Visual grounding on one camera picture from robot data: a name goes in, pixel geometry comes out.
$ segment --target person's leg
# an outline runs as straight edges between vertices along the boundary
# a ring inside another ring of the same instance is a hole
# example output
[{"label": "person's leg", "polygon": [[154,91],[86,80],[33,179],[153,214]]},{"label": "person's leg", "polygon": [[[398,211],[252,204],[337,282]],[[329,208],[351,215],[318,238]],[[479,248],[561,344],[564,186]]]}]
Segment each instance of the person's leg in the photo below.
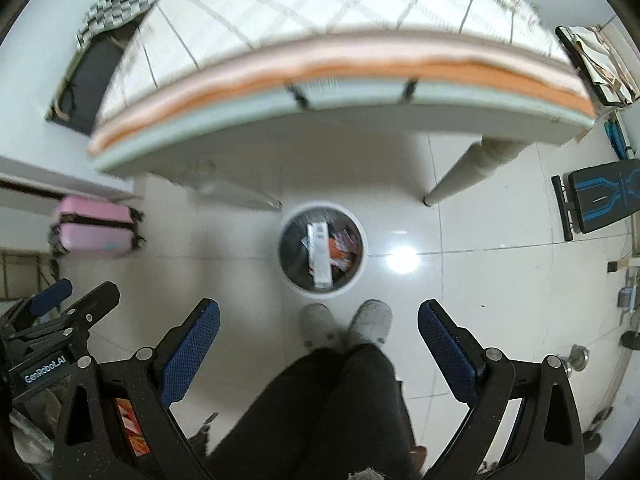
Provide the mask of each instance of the person's leg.
[{"label": "person's leg", "polygon": [[391,310],[368,301],[350,327],[351,349],[338,387],[327,397],[296,480],[346,480],[373,468],[393,480],[417,479],[393,365],[378,346],[386,341]]},{"label": "person's leg", "polygon": [[306,453],[344,355],[335,321],[322,305],[308,305],[300,328],[312,353],[293,363],[258,396],[206,458],[216,480],[284,480]]}]

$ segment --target pink suitcase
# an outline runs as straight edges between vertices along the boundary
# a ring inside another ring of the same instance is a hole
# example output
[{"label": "pink suitcase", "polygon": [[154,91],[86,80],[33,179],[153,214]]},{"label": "pink suitcase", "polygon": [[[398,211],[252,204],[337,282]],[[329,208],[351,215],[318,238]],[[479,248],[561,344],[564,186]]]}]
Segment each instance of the pink suitcase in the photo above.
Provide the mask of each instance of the pink suitcase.
[{"label": "pink suitcase", "polygon": [[67,196],[53,213],[49,245],[54,256],[122,256],[139,249],[143,213],[120,204]]}]

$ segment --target black and white checkered fabric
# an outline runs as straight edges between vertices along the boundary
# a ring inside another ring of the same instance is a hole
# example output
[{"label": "black and white checkered fabric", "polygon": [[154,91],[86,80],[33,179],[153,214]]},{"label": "black and white checkered fabric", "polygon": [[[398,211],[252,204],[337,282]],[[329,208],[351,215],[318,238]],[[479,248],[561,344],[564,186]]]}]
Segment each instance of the black and white checkered fabric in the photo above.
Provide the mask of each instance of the black and white checkered fabric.
[{"label": "black and white checkered fabric", "polygon": [[98,0],[84,15],[78,30],[78,49],[84,49],[91,39],[104,32],[119,28],[136,16],[147,12],[156,0]]}]

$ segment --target black pants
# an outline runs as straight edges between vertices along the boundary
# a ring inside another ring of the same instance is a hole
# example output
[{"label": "black pants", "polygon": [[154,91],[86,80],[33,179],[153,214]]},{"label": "black pants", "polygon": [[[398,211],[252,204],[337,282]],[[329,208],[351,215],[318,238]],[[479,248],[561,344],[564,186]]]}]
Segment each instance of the black pants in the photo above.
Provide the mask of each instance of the black pants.
[{"label": "black pants", "polygon": [[418,479],[403,407],[378,348],[319,349],[271,381],[206,465],[216,480],[347,480],[367,467]]}]

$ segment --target silver bolt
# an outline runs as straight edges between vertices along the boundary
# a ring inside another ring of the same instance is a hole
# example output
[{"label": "silver bolt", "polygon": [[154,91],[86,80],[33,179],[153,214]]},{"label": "silver bolt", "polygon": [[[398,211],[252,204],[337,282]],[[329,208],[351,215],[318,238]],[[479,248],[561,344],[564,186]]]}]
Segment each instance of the silver bolt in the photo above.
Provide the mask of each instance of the silver bolt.
[{"label": "silver bolt", "polygon": [[78,368],[87,368],[91,364],[91,356],[83,355],[78,359]]},{"label": "silver bolt", "polygon": [[559,368],[562,366],[562,361],[556,355],[550,355],[546,358],[546,364],[551,366],[552,368]]},{"label": "silver bolt", "polygon": [[488,359],[491,359],[491,361],[499,361],[502,359],[502,352],[497,348],[487,348],[484,353]]},{"label": "silver bolt", "polygon": [[136,359],[138,359],[138,361],[146,361],[147,359],[151,359],[153,354],[153,349],[145,346],[136,352]]}]

